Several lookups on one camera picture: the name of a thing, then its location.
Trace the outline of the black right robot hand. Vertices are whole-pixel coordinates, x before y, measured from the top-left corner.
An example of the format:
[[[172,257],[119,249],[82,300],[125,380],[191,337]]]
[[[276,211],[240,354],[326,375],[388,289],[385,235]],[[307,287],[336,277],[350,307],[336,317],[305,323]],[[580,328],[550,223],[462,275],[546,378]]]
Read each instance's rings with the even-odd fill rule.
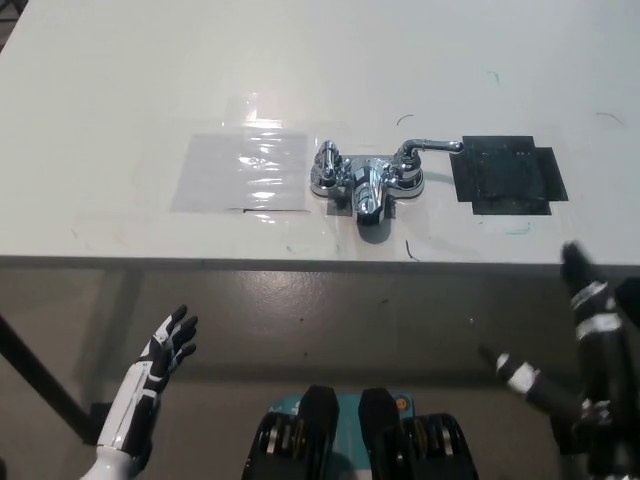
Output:
[[[561,277],[569,292],[582,394],[575,396],[531,363],[478,345],[481,358],[512,392],[570,426],[610,442],[639,440],[639,388],[613,289],[576,242],[562,247]]]

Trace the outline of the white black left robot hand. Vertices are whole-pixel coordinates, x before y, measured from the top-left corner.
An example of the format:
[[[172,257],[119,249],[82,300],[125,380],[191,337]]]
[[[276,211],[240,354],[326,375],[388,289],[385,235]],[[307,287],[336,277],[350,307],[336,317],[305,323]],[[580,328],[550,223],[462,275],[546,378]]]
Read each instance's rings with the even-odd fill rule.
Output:
[[[185,305],[166,317],[126,372],[97,445],[135,459],[143,454],[159,414],[161,397],[175,370],[196,351],[198,318]]]

